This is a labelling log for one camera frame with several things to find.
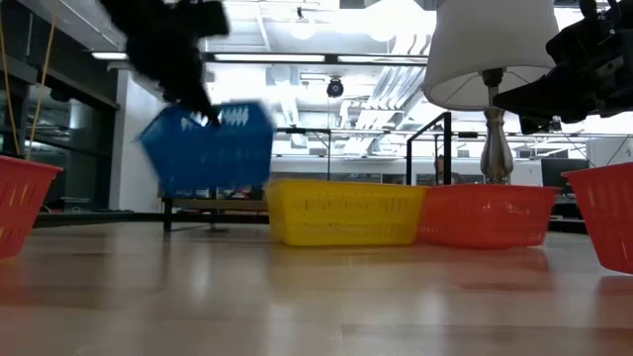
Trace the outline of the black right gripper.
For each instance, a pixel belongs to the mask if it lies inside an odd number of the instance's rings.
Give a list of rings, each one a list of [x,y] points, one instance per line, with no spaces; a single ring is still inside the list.
[[[583,19],[546,44],[557,64],[537,80],[501,92],[494,104],[519,117],[522,134],[549,131],[555,117],[578,122],[632,109],[632,30]]]

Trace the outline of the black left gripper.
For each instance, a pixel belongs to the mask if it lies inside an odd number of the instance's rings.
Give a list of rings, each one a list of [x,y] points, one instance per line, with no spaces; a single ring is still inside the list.
[[[220,110],[205,94],[199,41],[226,36],[229,23],[221,1],[100,0],[114,27],[126,37],[133,68],[159,84],[165,100],[221,124]]]

